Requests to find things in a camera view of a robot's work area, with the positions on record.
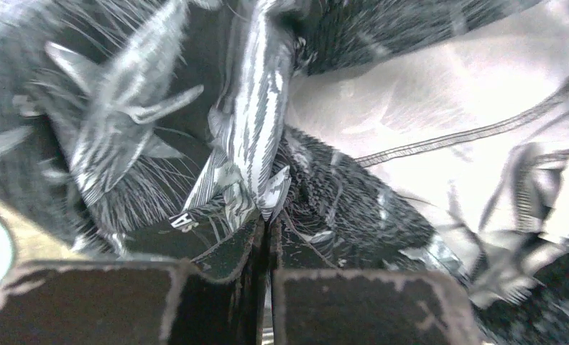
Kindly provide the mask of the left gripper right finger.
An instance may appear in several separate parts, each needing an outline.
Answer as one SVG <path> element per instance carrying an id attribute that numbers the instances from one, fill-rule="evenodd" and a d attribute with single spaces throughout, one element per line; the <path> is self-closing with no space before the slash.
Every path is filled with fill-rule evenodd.
<path id="1" fill-rule="evenodd" d="M 480 344 L 465 290 L 433 271 L 342 270 L 283 216 L 271 227 L 276 344 Z"/>

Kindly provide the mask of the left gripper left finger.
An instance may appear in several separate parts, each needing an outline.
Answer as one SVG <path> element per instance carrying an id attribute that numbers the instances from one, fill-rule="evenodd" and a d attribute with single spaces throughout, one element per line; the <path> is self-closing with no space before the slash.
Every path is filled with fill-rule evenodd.
<path id="1" fill-rule="evenodd" d="M 0 344 L 257 344 L 263 221 L 195 262 L 34 261 L 0 284 Z"/>

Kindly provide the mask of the dark leaf print shorts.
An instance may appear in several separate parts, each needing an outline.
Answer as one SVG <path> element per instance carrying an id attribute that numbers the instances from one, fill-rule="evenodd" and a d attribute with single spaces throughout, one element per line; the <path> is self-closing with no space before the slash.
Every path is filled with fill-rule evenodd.
<path id="1" fill-rule="evenodd" d="M 480 344 L 569 344 L 569 1 L 0 1 L 0 201 L 49 240 L 6 225 L 0 284 L 263 221 L 276 344 L 286 216 L 338 269 L 451 276 Z"/>

